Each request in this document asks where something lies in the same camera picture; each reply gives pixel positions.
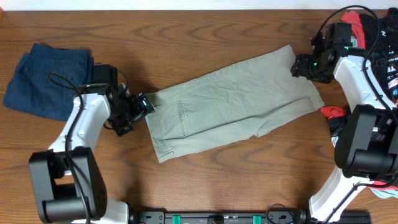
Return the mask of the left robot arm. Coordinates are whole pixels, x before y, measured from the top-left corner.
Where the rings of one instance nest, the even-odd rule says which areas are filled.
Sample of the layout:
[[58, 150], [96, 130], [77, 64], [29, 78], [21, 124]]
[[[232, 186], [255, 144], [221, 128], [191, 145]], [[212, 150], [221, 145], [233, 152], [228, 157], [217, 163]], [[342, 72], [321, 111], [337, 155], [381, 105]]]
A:
[[74, 88], [73, 111], [59, 137], [29, 159], [39, 217], [44, 223], [129, 223], [129, 206], [111, 199], [94, 151], [108, 121], [118, 136], [154, 108], [147, 96], [127, 95], [110, 84]]

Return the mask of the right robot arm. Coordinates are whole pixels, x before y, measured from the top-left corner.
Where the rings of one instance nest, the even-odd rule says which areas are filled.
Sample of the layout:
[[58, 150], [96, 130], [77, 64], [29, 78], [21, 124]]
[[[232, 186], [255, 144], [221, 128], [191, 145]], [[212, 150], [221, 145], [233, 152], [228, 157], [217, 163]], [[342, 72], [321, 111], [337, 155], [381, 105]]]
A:
[[366, 187], [397, 186], [397, 108], [384, 97], [363, 49], [337, 47], [300, 54], [292, 76], [342, 87], [351, 114], [335, 144], [335, 168], [310, 197], [308, 223], [337, 223]]

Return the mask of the khaki shorts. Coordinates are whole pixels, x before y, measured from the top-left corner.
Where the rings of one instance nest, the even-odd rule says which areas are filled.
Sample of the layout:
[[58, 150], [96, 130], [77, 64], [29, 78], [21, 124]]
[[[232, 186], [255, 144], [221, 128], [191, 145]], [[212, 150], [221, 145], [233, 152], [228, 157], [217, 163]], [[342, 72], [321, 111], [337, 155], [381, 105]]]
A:
[[324, 102], [314, 84], [294, 78], [291, 46], [149, 93], [146, 122], [159, 162], [261, 137]]

